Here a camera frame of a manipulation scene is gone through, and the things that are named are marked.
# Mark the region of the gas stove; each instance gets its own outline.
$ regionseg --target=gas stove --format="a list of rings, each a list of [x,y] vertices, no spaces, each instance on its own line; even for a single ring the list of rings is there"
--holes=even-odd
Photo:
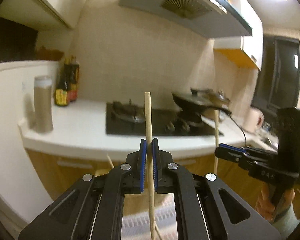
[[[208,136],[215,129],[203,122],[201,116],[186,111],[151,109],[154,136]],[[117,135],[146,135],[144,107],[120,102],[107,103],[106,133]]]

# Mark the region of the range hood vent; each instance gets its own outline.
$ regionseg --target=range hood vent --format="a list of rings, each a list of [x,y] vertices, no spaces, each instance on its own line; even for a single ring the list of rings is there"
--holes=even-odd
[[[119,5],[159,15],[206,38],[252,35],[227,0],[120,0]]]

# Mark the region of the brown object on ledge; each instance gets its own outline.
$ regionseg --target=brown object on ledge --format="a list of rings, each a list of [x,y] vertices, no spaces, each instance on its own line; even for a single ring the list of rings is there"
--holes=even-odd
[[[41,46],[38,50],[36,50],[36,59],[59,61],[64,54],[64,52],[58,49],[46,49],[44,46]]]

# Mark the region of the kitchen counter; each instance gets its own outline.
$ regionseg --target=kitchen counter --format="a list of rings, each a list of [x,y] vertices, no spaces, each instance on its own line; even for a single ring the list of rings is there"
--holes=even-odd
[[[19,122],[24,148],[53,155],[90,160],[124,161],[128,153],[137,151],[142,136],[106,134],[106,103],[77,100],[67,107],[52,106],[54,130],[39,134],[28,128],[26,119]],[[214,127],[214,122],[204,119]],[[226,119],[220,124],[219,142],[233,146],[244,146],[240,129]],[[247,143],[255,147],[269,147],[256,136],[246,133]],[[159,147],[172,154],[173,158],[187,158],[214,152],[214,136],[164,137],[159,136]]]

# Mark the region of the frying pan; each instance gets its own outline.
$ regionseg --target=frying pan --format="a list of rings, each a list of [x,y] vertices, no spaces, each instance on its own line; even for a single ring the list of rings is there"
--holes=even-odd
[[[231,115],[232,112],[223,107],[215,106],[213,103],[204,97],[191,94],[180,94],[177,92],[172,93],[173,101],[181,107],[183,111],[190,113],[203,113],[208,108],[217,109],[223,111],[227,115]]]

